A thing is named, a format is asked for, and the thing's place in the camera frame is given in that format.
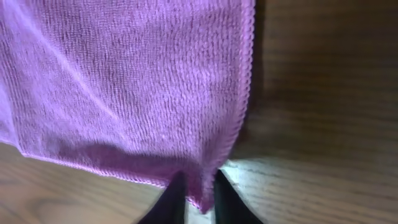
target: purple cloth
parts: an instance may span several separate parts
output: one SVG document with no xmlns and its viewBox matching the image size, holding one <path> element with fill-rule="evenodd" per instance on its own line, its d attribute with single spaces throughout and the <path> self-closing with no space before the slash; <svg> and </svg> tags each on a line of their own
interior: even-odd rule
<svg viewBox="0 0 398 224">
<path fill-rule="evenodd" d="M 254 0 L 3 0 L 0 141 L 213 204 L 242 125 Z"/>
</svg>

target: dark blurry object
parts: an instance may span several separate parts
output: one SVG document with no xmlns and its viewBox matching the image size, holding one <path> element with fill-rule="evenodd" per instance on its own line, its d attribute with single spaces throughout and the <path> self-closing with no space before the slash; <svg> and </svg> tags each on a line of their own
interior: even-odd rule
<svg viewBox="0 0 398 224">
<path fill-rule="evenodd" d="M 138 224 L 184 224 L 185 194 L 185 175 L 178 172 L 156 204 Z M 262 224 L 220 170 L 216 174 L 214 195 L 216 224 Z"/>
</svg>

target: wood grain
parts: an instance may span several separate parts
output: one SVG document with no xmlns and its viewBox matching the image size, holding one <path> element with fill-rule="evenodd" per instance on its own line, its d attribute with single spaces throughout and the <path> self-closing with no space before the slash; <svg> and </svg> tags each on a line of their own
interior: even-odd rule
<svg viewBox="0 0 398 224">
<path fill-rule="evenodd" d="M 271 224 L 398 223 L 398 1 L 256 10 L 250 107 L 223 169 Z M 0 223 L 131 223 L 159 193 L 0 146 Z"/>
</svg>

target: purple towel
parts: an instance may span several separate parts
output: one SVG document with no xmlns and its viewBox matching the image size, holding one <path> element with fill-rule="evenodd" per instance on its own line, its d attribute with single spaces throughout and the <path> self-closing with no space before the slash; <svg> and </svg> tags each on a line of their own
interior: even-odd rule
<svg viewBox="0 0 398 224">
<path fill-rule="evenodd" d="M 254 0 L 2 0 L 0 141 L 213 204 L 242 125 Z"/>
</svg>

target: brown wood surface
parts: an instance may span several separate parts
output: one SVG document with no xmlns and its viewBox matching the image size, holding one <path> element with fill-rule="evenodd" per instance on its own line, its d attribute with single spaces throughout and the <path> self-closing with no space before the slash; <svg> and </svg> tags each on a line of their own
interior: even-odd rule
<svg viewBox="0 0 398 224">
<path fill-rule="evenodd" d="M 223 169 L 257 214 L 398 223 L 397 0 L 259 0 L 252 79 Z M 0 224 L 131 223 L 159 193 L 0 146 Z"/>
</svg>

